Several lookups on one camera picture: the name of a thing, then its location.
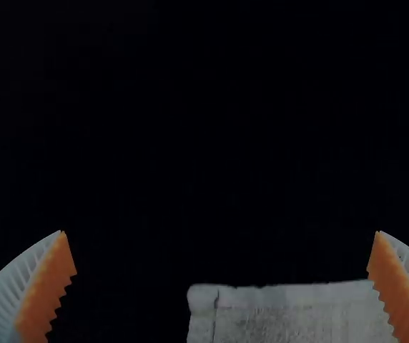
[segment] folded towel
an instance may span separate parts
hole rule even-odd
[[[198,284],[187,343],[395,343],[368,280],[233,288]]]

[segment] white towel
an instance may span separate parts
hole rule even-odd
[[[395,343],[368,280],[233,288],[199,284],[187,298],[187,343]]]

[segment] dark surface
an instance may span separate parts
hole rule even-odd
[[[0,268],[66,230],[50,342],[184,342],[191,284],[409,245],[409,17],[187,6],[0,0]]]

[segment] white fabric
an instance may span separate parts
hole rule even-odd
[[[187,343],[395,343],[367,280],[232,288],[195,285]]]

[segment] orange gripper pad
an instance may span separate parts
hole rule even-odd
[[[380,232],[376,232],[367,271],[374,289],[380,292],[379,300],[385,303],[393,336],[400,343],[409,343],[409,275],[396,250]]]
[[[45,334],[51,331],[50,321],[56,318],[59,298],[71,284],[77,271],[69,249],[68,238],[62,232],[39,266],[15,321],[24,343],[47,343]]]

